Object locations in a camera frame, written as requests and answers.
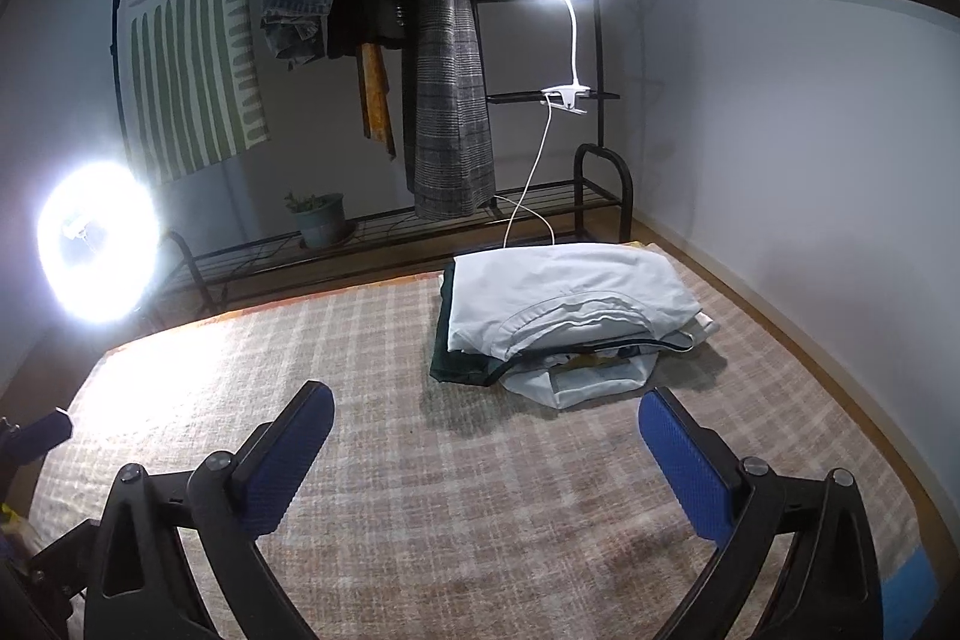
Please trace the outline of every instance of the white wall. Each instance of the white wall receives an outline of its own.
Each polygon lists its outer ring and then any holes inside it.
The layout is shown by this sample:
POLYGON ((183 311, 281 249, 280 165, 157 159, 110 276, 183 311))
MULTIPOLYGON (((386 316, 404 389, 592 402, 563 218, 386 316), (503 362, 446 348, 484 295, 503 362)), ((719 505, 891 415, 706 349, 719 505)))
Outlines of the white wall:
POLYGON ((640 210, 826 349, 960 503, 960 36, 841 1, 634 1, 640 210))
MULTIPOLYGON (((491 5, 482 20, 492 92, 565 79, 569 23, 563 4, 491 5)), ((589 31, 581 40, 587 74, 593 63, 589 31)), ((110 0, 11 0, 0 18, 0 193, 6 200, 0 215, 0 387, 59 316, 35 261, 32 226, 43 199, 76 165, 123 159, 109 41, 110 0)), ((282 206, 289 189, 342 191, 349 215, 412 203, 401 158, 390 163, 380 145, 363 137, 355 62, 323 60, 288 73, 259 37, 256 42, 272 140, 158 190, 165 223, 203 252, 291 230, 282 206)), ((402 150, 400 56, 387 52, 386 59, 402 150)), ((520 186, 536 153, 544 109, 494 107, 491 123, 497 184, 520 186)), ((570 177, 573 149, 593 133, 592 116, 555 118, 536 179, 570 177)))

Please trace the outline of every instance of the plaid blanket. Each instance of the plaid blanket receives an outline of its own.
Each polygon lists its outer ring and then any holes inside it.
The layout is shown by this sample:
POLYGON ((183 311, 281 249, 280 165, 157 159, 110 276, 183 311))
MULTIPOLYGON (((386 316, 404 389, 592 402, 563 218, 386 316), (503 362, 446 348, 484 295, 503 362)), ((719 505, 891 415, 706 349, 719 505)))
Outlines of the plaid blanket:
MULTIPOLYGON (((722 330, 666 384, 739 456, 784 475, 856 474, 886 578, 917 548, 891 467, 760 325, 688 269, 722 330)), ((333 432, 259 545, 323 638, 650 637, 712 553, 637 435, 637 397, 558 413, 427 377, 440 303, 427 274, 276 305, 133 342, 93 370, 48 456, 31 520, 47 538, 98 517, 117 469, 191 469, 235 449, 304 380, 333 389, 333 432)), ((242 637, 194 533, 187 555, 224 637, 242 637)), ((732 636, 774 584, 782 539, 732 636)))

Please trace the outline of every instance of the baseboard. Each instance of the baseboard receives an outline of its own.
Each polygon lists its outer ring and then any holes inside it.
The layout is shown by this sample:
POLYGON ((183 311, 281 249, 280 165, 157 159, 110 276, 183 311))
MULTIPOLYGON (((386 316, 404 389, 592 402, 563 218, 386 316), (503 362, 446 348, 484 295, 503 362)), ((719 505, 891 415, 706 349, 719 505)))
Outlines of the baseboard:
POLYGON ((901 432, 901 429, 896 426, 896 423, 885 413, 883 408, 877 404, 877 401, 870 396, 870 393, 867 393, 867 390, 861 386, 859 381, 856 381, 850 372, 834 360, 833 357, 830 357, 829 354, 799 326, 781 314, 762 296, 755 292, 752 287, 739 278, 736 273, 733 273, 731 269, 724 266, 723 263, 707 255, 707 253, 704 253, 704 251, 695 247, 695 245, 690 244, 687 239, 677 234, 668 226, 660 223, 656 218, 651 218, 650 215, 645 215, 639 210, 635 211, 634 217, 656 232, 656 234, 666 239, 667 242, 675 245, 680 251, 690 256, 693 261, 699 263, 704 269, 707 269, 710 274, 715 275, 723 283, 731 287, 731 290, 739 296, 742 296, 751 306, 757 308, 760 314, 763 314, 764 317, 769 319, 776 328, 782 330, 790 339, 797 343, 800 349, 808 354, 817 365, 822 367, 824 372, 853 399, 853 402, 863 410, 863 413, 870 418, 872 423, 877 425, 877 429, 880 429, 880 432, 890 441, 890 444, 896 449, 899 456, 901 456, 907 467, 909 467, 920 482, 920 485, 930 496, 930 500, 933 501, 934 506, 936 506, 937 511, 944 521, 944 525, 947 526, 953 542, 960 547, 960 514, 958 514, 956 506, 954 506, 953 501, 949 498, 949 494, 944 490, 938 477, 929 468, 926 461, 923 460, 923 457, 920 456, 920 453, 910 440, 901 432))

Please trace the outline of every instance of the striped towel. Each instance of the striped towel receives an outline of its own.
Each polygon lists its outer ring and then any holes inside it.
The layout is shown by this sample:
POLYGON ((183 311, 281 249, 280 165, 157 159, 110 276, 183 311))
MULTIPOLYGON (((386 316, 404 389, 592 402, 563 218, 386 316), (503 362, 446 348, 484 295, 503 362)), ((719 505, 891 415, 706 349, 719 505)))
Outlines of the striped towel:
POLYGON ((123 0, 123 100, 155 185, 269 138, 248 0, 123 0))

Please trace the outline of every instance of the bolt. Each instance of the bolt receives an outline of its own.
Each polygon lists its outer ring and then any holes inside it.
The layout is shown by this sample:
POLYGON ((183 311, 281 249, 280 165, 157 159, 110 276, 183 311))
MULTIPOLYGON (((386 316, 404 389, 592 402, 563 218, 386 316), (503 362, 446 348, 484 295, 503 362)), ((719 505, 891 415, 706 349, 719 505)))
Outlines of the bolt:
POLYGON ((120 482, 134 482, 140 479, 140 465, 127 464, 120 470, 120 482))
POLYGON ((211 472, 219 472, 222 469, 227 469, 232 461, 233 453, 229 453, 228 451, 215 451, 214 453, 210 453, 210 455, 203 460, 203 463, 206 464, 206 468, 211 472))
POLYGON ((833 471, 833 480, 836 480, 839 485, 842 485, 844 488, 853 485, 853 475, 845 469, 835 469, 833 471))
POLYGON ((763 461, 762 458, 757 458, 756 456, 747 456, 743 459, 743 468, 750 475, 755 475, 761 477, 766 475, 770 471, 770 465, 766 461, 763 461))

